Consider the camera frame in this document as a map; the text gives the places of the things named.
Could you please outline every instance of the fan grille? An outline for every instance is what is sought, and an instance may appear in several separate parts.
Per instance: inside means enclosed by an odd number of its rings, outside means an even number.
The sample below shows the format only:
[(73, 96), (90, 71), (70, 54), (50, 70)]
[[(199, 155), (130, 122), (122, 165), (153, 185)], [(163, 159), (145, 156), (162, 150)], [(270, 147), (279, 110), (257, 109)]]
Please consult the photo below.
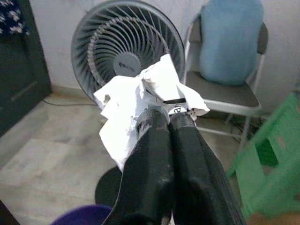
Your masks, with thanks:
[(78, 24), (72, 40), (75, 76), (93, 100), (93, 93), (114, 76), (136, 76), (166, 53), (181, 78), (184, 50), (175, 27), (154, 7), (133, 0), (94, 7)]

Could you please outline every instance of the fan hub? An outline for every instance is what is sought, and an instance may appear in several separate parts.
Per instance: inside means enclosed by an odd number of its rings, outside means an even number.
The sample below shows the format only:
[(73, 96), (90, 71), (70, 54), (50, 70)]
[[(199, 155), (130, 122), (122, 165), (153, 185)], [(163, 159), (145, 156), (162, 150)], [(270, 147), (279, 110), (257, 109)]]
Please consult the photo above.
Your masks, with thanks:
[(113, 70), (119, 76), (136, 77), (141, 72), (141, 62), (135, 54), (123, 52), (115, 58)]

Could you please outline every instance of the green plastic stool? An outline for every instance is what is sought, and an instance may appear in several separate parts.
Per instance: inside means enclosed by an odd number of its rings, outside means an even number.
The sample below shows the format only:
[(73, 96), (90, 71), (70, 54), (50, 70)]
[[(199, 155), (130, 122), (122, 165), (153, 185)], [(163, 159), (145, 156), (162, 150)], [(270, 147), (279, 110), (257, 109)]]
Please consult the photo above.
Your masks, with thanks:
[(272, 217), (300, 211), (299, 97), (289, 95), (227, 171), (237, 176), (246, 219), (255, 212)]

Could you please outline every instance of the purple bucket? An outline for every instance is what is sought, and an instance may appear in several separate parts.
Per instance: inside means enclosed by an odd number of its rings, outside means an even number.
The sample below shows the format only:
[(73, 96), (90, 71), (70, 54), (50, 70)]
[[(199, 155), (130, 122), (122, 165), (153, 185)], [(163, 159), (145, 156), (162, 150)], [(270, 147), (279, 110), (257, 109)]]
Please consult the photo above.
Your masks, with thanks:
[(112, 208), (105, 205), (87, 205), (74, 209), (59, 217), (51, 225), (100, 225)]

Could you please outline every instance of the fan stand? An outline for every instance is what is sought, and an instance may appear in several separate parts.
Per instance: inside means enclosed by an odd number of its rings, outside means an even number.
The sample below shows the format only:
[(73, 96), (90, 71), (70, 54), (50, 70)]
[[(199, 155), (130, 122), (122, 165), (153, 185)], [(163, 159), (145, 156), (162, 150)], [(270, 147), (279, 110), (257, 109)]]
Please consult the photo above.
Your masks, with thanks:
[(96, 204), (113, 207), (119, 193), (122, 172), (116, 166), (107, 171), (98, 181), (95, 190)]

